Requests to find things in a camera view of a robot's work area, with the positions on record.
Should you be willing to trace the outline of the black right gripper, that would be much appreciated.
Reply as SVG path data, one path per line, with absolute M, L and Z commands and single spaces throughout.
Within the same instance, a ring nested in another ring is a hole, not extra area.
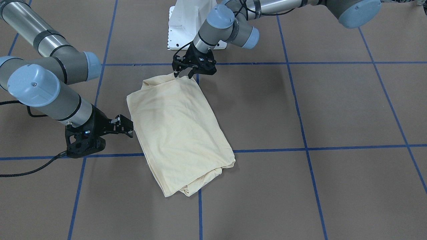
M 102 136 L 107 134 L 124 134 L 134 137 L 134 123 L 122 114 L 109 119 L 102 111 L 92 106 L 92 114 L 87 122 L 79 127 L 68 124 L 65 127 L 66 155 L 70 158 L 81 158 L 103 151 L 106 141 Z

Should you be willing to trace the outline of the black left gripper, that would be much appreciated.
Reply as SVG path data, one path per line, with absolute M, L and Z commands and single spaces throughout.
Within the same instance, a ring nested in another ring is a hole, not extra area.
M 183 57 L 178 56 L 177 53 L 186 46 L 189 46 L 186 50 L 186 54 Z M 177 50 L 173 55 L 173 74 L 176 78 L 183 70 L 191 68 L 187 75 L 189 79 L 193 78 L 196 74 L 214 75 L 217 72 L 215 67 L 216 63 L 212 50 L 208 50 L 207 53 L 202 53 L 193 43 L 188 43 Z

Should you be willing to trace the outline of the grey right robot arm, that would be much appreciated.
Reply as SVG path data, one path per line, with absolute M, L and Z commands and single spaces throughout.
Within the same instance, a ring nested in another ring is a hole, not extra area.
M 94 53 L 78 51 L 23 0 L 2 0 L 1 19 L 41 55 L 34 60 L 1 57 L 1 88 L 65 125 L 66 150 L 59 157 L 100 152 L 106 146 L 104 135 L 133 138 L 130 119 L 108 118 L 70 88 L 70 84 L 100 77 L 102 64 Z

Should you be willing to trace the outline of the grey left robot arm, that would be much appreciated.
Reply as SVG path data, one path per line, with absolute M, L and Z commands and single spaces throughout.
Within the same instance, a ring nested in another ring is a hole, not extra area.
M 252 49 L 259 41 L 259 30 L 248 22 L 264 16 L 285 15 L 297 8 L 325 6 L 348 29 L 363 26 L 378 14 L 380 0 L 223 0 L 207 14 L 184 56 L 173 55 L 172 69 L 177 77 L 189 68 L 194 74 L 217 72 L 213 49 L 220 41 Z

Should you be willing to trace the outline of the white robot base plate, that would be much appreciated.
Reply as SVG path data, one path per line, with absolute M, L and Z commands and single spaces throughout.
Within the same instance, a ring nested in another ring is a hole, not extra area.
M 168 50 L 179 50 L 196 36 L 216 0 L 177 0 L 169 8 Z

